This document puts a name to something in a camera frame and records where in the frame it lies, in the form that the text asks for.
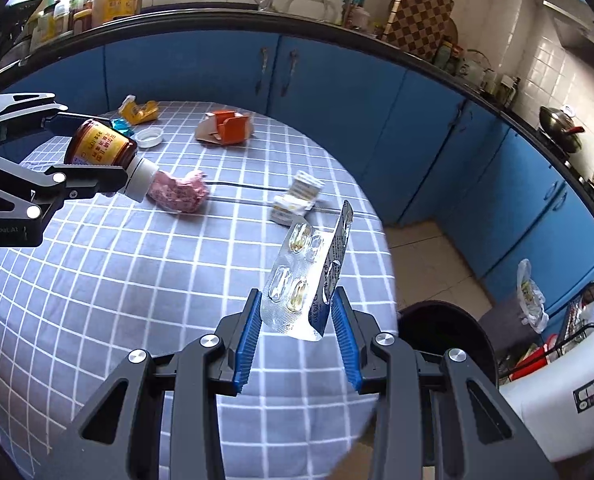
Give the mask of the brown glass jar red label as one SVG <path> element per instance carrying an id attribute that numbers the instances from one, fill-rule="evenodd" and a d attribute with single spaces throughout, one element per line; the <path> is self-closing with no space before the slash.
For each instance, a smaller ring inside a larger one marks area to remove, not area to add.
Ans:
<path id="1" fill-rule="evenodd" d="M 139 203 L 146 197 L 158 171 L 153 162 L 137 154 L 134 140 L 92 118 L 76 129 L 64 162 L 123 168 L 128 177 L 121 193 Z"/>

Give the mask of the blue snack wrapper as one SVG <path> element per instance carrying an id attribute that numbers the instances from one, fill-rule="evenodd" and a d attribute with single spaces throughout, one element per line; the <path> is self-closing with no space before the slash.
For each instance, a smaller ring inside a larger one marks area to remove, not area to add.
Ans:
<path id="1" fill-rule="evenodd" d="M 126 121 L 126 119 L 112 118 L 110 123 L 111 123 L 111 128 L 113 128 L 114 130 L 121 133 L 122 136 L 127 136 L 128 138 L 131 138 L 131 136 L 134 135 L 132 126 L 130 125 L 129 122 Z"/>

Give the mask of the pink paper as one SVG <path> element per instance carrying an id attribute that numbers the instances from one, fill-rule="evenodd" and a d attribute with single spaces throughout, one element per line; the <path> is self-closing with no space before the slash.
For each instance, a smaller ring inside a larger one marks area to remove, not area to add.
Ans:
<path id="1" fill-rule="evenodd" d="M 183 178 L 159 170 L 147 192 L 147 197 L 159 207 L 182 214 L 198 210 L 208 196 L 205 174 L 198 170 L 189 172 Z"/>

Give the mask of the silver pill blister pack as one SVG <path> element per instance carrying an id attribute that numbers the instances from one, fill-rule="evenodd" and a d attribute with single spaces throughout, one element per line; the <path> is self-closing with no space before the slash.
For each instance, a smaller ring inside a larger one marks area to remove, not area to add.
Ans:
<path id="1" fill-rule="evenodd" d="M 322 339 L 341 274 L 353 220 L 343 203 L 333 231 L 293 221 L 262 291 L 260 316 L 273 332 L 305 341 Z"/>

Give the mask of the black round trash bin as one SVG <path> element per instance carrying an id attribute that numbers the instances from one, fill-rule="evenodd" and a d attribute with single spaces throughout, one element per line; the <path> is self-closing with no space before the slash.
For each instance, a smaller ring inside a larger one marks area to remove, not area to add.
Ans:
<path id="1" fill-rule="evenodd" d="M 437 356 L 452 348 L 465 351 L 498 387 L 498 365 L 488 336 L 468 311 L 455 304 L 442 300 L 412 304 L 399 313 L 398 335 L 413 349 Z"/>

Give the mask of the blue kitchen cabinets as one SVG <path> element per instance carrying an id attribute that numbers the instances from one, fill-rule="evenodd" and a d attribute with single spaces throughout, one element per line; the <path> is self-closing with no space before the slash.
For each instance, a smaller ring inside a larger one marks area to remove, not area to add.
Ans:
<path id="1" fill-rule="evenodd" d="M 0 90 L 52 92 L 77 112 L 145 100 L 265 114 L 325 148 L 387 224 L 434 220 L 493 300 L 518 263 L 556 313 L 594 281 L 594 188 L 543 133 L 438 70 L 351 32 L 85 34 L 0 73 Z"/>

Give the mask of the white jar lid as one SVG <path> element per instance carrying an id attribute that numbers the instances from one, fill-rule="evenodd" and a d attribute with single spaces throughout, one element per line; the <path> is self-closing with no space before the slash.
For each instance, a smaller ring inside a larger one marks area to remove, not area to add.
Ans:
<path id="1" fill-rule="evenodd" d="M 148 127 L 140 129 L 133 136 L 140 150 L 149 150 L 163 143 L 163 128 Z"/>

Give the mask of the grey checked tablecloth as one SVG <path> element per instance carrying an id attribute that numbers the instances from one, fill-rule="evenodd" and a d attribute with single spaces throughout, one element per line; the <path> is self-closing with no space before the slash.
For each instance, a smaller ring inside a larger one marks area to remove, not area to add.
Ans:
<path id="1" fill-rule="evenodd" d="M 182 349 L 244 307 L 286 234 L 270 218 L 295 174 L 321 180 L 309 221 L 353 222 L 340 275 L 357 310 L 396 327 L 395 279 L 382 223 L 319 142 L 253 118 L 244 145 L 199 143 L 206 102 L 161 102 L 163 142 L 146 157 L 175 177 L 199 170 L 208 200 L 172 214 L 126 196 L 67 203 L 37 248 L 0 248 L 0 445 L 31 478 L 70 420 L 131 350 Z M 231 479 L 323 479 L 350 451 L 374 400 L 349 384 L 333 332 L 304 342 L 262 332 L 249 381 L 218 402 Z"/>

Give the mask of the crumpled yellow packet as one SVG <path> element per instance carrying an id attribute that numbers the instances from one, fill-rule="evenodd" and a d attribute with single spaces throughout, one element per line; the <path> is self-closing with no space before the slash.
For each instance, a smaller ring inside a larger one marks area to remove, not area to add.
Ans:
<path id="1" fill-rule="evenodd" d="M 119 115 L 129 122 L 131 126 L 155 122 L 159 116 L 159 107 L 156 101 L 147 101 L 145 104 L 138 104 L 135 96 L 126 96 L 118 108 Z"/>

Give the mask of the grey bin with plastic bag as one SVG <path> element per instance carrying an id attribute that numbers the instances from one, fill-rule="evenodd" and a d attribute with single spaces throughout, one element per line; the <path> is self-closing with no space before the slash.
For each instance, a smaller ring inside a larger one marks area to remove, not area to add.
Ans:
<path id="1" fill-rule="evenodd" d="M 495 356 L 530 344 L 548 326 L 546 297 L 532 279 L 532 263 L 522 259 L 512 272 L 511 291 L 480 318 Z"/>

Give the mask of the white appliance with label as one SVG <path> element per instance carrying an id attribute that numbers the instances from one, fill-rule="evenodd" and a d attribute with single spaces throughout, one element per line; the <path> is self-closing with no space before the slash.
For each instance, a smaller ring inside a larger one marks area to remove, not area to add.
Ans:
<path id="1" fill-rule="evenodd" d="M 500 387 L 552 462 L 594 448 L 594 332 L 553 363 Z"/>

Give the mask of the torn orange carton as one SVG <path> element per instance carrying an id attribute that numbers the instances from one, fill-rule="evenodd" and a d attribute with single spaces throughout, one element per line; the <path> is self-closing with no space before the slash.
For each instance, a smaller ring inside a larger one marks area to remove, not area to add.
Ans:
<path id="1" fill-rule="evenodd" d="M 216 110 L 206 113 L 197 125 L 195 139 L 221 146 L 239 145 L 247 142 L 253 133 L 249 115 L 234 110 Z"/>

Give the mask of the green kettle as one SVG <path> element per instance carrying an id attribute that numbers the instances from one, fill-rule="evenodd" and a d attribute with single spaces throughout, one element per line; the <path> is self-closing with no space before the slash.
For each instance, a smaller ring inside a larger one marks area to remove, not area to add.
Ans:
<path id="1" fill-rule="evenodd" d="M 457 68 L 457 76 L 470 87 L 478 89 L 482 86 L 486 73 L 491 65 L 486 55 L 480 50 L 468 49 L 463 54 Z"/>

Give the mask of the checkered cutting board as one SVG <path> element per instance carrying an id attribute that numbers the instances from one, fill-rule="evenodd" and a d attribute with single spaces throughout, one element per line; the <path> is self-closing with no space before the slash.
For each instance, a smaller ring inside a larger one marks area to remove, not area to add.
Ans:
<path id="1" fill-rule="evenodd" d="M 393 0 L 381 39 L 431 62 L 440 47 L 454 0 Z"/>

